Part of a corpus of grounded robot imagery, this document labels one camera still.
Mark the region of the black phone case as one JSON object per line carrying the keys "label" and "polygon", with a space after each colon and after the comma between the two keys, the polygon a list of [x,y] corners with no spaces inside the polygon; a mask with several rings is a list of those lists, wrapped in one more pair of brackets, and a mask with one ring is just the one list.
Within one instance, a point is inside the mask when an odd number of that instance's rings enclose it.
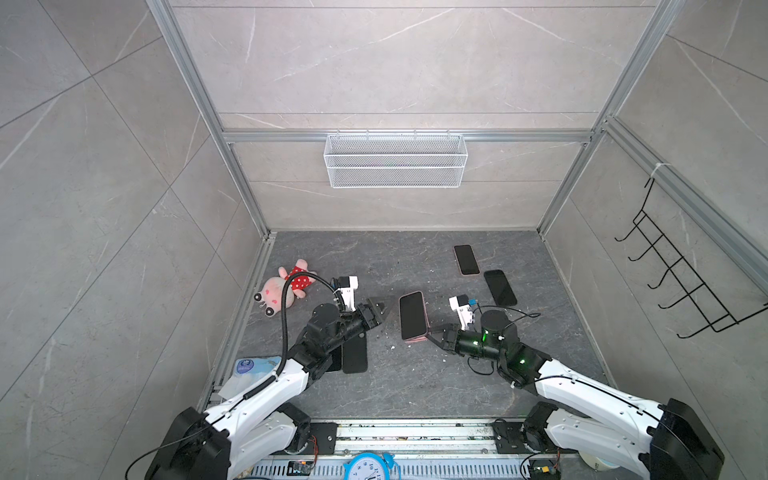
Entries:
{"label": "black phone case", "polygon": [[345,374],[360,374],[368,370],[368,342],[365,332],[350,338],[341,346],[342,371]]}

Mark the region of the long black phone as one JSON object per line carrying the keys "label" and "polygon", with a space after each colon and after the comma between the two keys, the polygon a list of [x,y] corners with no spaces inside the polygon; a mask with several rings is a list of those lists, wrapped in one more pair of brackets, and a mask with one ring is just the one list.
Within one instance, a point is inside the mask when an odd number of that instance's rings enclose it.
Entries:
{"label": "long black phone", "polygon": [[399,299],[401,338],[406,343],[426,339],[429,333],[428,317],[423,293],[412,292]]}

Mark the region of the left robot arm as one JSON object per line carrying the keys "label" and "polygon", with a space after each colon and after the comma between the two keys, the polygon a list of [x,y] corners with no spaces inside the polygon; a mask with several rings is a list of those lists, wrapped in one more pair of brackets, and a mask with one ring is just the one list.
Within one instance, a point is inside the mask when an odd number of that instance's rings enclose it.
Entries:
{"label": "left robot arm", "polygon": [[145,477],[233,479],[268,455],[303,448],[311,420],[290,400],[328,371],[333,351],[381,325],[387,313],[380,299],[351,312],[317,306],[274,371],[203,412],[189,407],[177,415]]}

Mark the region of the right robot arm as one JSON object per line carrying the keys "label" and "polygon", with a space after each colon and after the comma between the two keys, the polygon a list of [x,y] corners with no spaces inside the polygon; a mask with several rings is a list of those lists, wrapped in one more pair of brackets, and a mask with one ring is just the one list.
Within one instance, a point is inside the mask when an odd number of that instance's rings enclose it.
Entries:
{"label": "right robot arm", "polygon": [[493,361],[512,387],[541,397],[522,428],[531,450],[575,450],[643,479],[721,474],[725,455],[691,406],[644,399],[578,373],[523,343],[500,310],[484,312],[478,330],[448,323],[428,338],[446,352]]}

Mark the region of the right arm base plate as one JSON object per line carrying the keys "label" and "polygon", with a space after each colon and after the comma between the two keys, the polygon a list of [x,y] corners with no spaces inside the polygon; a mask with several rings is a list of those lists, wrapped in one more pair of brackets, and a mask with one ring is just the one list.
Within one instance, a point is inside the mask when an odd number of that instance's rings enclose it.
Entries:
{"label": "right arm base plate", "polygon": [[575,450],[556,446],[545,431],[546,421],[496,419],[489,424],[499,454],[571,454]]}

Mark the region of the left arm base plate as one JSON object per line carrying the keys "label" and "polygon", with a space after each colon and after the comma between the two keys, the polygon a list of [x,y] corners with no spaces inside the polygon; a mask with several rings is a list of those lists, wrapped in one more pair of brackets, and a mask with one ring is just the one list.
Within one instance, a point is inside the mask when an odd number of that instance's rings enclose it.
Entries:
{"label": "left arm base plate", "polygon": [[312,422],[300,426],[284,452],[289,455],[333,455],[338,428],[339,425],[333,422]]}

